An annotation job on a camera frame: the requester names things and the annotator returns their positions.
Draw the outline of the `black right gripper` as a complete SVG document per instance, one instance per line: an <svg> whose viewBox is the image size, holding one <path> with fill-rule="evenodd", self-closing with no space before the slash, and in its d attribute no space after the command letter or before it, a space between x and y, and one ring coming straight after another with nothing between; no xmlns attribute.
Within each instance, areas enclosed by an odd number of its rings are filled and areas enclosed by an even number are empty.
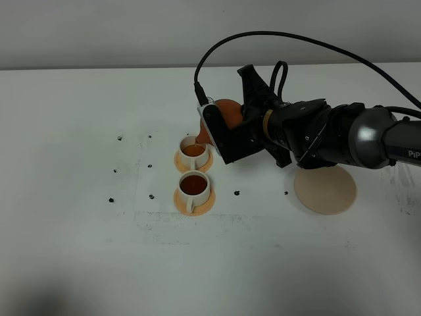
<svg viewBox="0 0 421 316"><path fill-rule="evenodd" d="M243 105L230 117L230 159L238 161L266 150L278 167L292 164L290 151L271 142L264 134L263 118L276 105L276 94L259 76L253 65L240 68Z"/></svg>

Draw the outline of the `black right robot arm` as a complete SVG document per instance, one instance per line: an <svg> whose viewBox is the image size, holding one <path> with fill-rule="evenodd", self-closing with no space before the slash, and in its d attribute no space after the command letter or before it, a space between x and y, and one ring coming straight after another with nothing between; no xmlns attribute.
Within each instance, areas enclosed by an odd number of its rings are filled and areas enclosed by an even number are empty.
<svg viewBox="0 0 421 316"><path fill-rule="evenodd" d="M241 139L235 160L266 150L279 167L302 169L337 164L380 169L395 162L420 164L416 111L363 103L330 107L324 99L284 103L254 66L238 71L243 84Z"/></svg>

